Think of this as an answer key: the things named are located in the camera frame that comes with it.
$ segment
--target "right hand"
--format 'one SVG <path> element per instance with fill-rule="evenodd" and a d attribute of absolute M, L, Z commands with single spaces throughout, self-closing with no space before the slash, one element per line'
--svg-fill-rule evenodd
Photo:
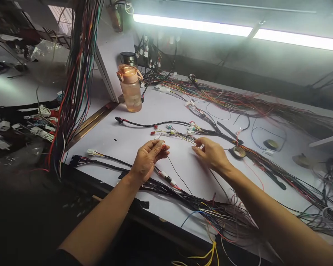
<path fill-rule="evenodd" d="M 218 143 L 205 137 L 195 140 L 195 143 L 196 147 L 193 146 L 192 149 L 212 170 L 220 172 L 234 168 L 228 161 L 225 150 Z"/>

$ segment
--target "black connector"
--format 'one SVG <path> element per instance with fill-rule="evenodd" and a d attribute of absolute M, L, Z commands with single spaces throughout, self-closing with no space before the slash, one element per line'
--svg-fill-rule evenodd
<path fill-rule="evenodd" d="M 122 124 L 123 123 L 123 121 L 121 120 L 121 118 L 120 117 L 115 117 L 115 119 L 117 120 L 117 122 L 119 123 L 119 124 Z"/>
<path fill-rule="evenodd" d="M 80 155 L 73 155 L 72 158 L 70 159 L 69 165 L 72 167 L 77 167 L 80 159 L 81 159 Z"/>

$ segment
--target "light tube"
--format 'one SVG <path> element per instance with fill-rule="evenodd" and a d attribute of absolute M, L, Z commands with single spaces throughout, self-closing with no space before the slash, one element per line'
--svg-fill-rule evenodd
<path fill-rule="evenodd" d="M 333 51 L 333 39 L 331 38 L 266 29 L 259 29 L 254 38 Z"/>
<path fill-rule="evenodd" d="M 252 27 L 244 27 L 230 24 L 205 22 L 197 20 L 186 20 L 180 18 L 158 17 L 150 15 L 133 14 L 133 19 L 139 23 L 166 26 L 173 28 L 184 28 L 188 30 L 207 31 L 212 33 L 230 34 L 248 37 Z"/>

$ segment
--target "tape roll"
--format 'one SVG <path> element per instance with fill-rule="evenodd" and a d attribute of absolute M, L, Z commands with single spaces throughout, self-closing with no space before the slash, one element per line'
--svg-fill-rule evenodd
<path fill-rule="evenodd" d="M 233 148 L 229 149 L 229 152 L 233 157 L 239 160 L 246 156 L 245 150 L 239 146 L 234 146 Z"/>

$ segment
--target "white table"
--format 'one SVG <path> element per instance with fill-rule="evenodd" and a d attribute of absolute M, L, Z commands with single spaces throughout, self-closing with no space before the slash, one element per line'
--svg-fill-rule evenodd
<path fill-rule="evenodd" d="M 219 85 L 211 82 L 209 83 L 213 86 L 217 86 L 221 89 L 234 90 L 237 92 L 243 92 L 242 90 L 230 88 L 224 85 Z M 307 106 L 299 103 L 294 103 L 287 100 L 279 100 L 271 96 L 261 95 L 261 98 L 276 102 L 280 101 L 287 105 L 292 105 L 295 107 L 308 109 L 313 112 L 333 116 L 333 111 L 324 110 L 321 108 L 316 108 L 312 106 Z M 233 125 L 234 121 L 237 118 L 237 114 L 233 114 L 230 116 L 229 112 L 219 109 L 217 106 L 209 103 L 197 103 L 196 105 L 203 109 L 207 110 L 211 115 L 214 115 L 218 118 L 215 118 L 215 121 L 220 121 L 231 131 L 236 132 L 240 129 L 240 127 L 245 128 L 248 124 L 248 120 L 245 116 L 240 116 L 237 122 Z M 142 110 L 138 113 L 129 113 L 126 110 L 124 105 L 119 105 L 115 110 L 113 110 L 107 117 L 105 117 L 100 123 L 98 123 L 82 140 L 78 141 L 70 150 L 68 154 L 67 161 L 69 162 L 72 155 L 84 155 L 87 149 L 96 149 L 98 152 L 110 155 L 112 157 L 118 158 L 125 162 L 132 164 L 134 162 L 135 155 L 137 153 L 137 149 L 140 148 L 144 143 L 154 138 L 154 136 L 150 135 L 150 132 L 153 131 L 153 128 L 144 128 L 137 127 L 127 123 L 124 125 L 119 125 L 115 120 L 115 117 L 125 118 L 131 122 L 139 123 L 139 124 L 155 124 L 164 121 L 171 120 L 179 120 L 179 121 L 195 121 L 196 124 L 205 129 L 212 129 L 211 126 L 205 121 L 199 119 L 195 115 L 193 115 L 186 107 L 185 102 L 179 100 L 175 97 L 167 95 L 165 93 L 159 93 L 151 89 L 148 89 L 145 94 L 145 102 L 143 103 Z M 244 145 L 246 147 L 252 148 L 259 153 L 262 152 L 259 149 L 251 138 L 251 131 L 253 126 L 254 119 L 250 119 L 250 128 L 239 135 L 239 138 L 244 141 Z M 296 130 L 285 128 L 283 129 L 274 126 L 274 121 L 267 118 L 258 118 L 256 120 L 256 125 L 261 126 L 263 128 L 268 129 L 269 131 L 279 135 L 284 136 L 283 130 L 286 130 L 287 133 L 287 141 L 281 152 L 274 153 L 272 157 L 265 155 L 270 158 L 273 162 L 280 165 L 289 173 L 301 178 L 307 183 L 313 185 L 316 188 L 321 188 L 322 183 L 318 180 L 311 170 L 302 168 L 295 164 L 292 161 L 292 156 L 299 155 L 304 153 L 307 157 L 312 158 L 316 161 L 324 161 L 328 158 L 328 154 L 324 154 L 320 151 L 316 151 L 310 149 L 308 144 L 313 142 L 312 138 L 297 132 Z M 182 125 L 173 125 L 176 130 L 180 132 L 186 132 L 186 127 Z M 159 126 L 160 129 L 165 130 L 165 125 Z M 263 141 L 266 139 L 273 139 L 277 141 L 279 144 L 282 143 L 282 139 L 273 136 L 270 133 L 267 133 L 264 130 L 256 129 L 253 133 L 255 141 L 263 146 Z M 233 145 L 226 140 L 220 137 L 209 137 L 210 139 L 220 143 L 224 149 L 228 149 L 233 147 Z M 198 158 L 194 154 L 191 149 L 191 143 L 181 140 L 179 138 L 172 137 L 163 137 L 162 139 L 170 145 L 170 159 L 173 162 L 175 169 L 178 174 L 183 178 L 185 183 L 188 185 L 191 192 L 200 198 L 205 198 L 207 200 L 211 200 L 213 194 L 216 192 L 216 201 L 224 202 L 225 195 L 222 192 L 221 188 L 214 180 L 213 176 L 210 174 L 208 168 L 206 168 L 202 163 L 199 162 Z M 287 190 L 282 190 L 278 185 L 276 185 L 263 171 L 258 169 L 256 166 L 252 164 L 252 161 L 248 158 L 244 158 L 244 160 L 236 160 L 233 158 L 229 152 L 226 152 L 228 159 L 230 162 L 237 168 L 239 168 L 249 179 L 251 179 L 257 186 L 262 188 L 261 182 L 264 184 L 265 192 L 268 193 L 271 197 L 283 203 L 284 205 L 303 211 L 310 204 L 294 189 L 290 188 L 288 185 Z M 95 158 L 100 161 L 104 161 L 113 165 L 120 166 L 118 163 L 105 160 L 104 158 Z M 178 178 L 177 174 L 173 170 L 169 160 L 161 160 L 157 163 L 157 166 L 165 171 L 172 177 L 177 185 L 185 191 L 188 191 L 183 182 Z M 104 167 L 100 167 L 97 165 L 86 165 L 78 167 L 78 169 L 86 174 L 95 177 L 102 182 L 105 182 L 111 186 L 115 186 L 118 182 L 119 172 L 107 170 Z M 233 191 L 227 182 L 225 182 L 219 175 L 216 175 L 216 178 L 228 194 L 228 197 L 233 195 Z M 152 174 L 152 178 L 161 181 L 160 177 L 156 174 Z M 138 199 L 142 201 L 149 201 L 150 208 L 147 211 L 167 220 L 170 223 L 173 223 L 176 226 L 181 226 L 181 224 L 185 221 L 187 216 L 191 213 L 189 209 L 184 208 L 178 202 L 168 197 L 164 197 L 161 195 L 153 194 L 151 192 L 138 192 Z M 309 212 L 317 212 L 316 208 L 310 208 Z M 206 241 L 210 241 L 205 229 L 205 221 L 202 219 L 200 214 L 195 214 L 191 218 L 187 220 L 184 224 L 183 229 L 186 231 L 204 239 Z M 247 248 L 248 250 L 257 254 L 258 249 L 255 246 L 250 246 Z"/>

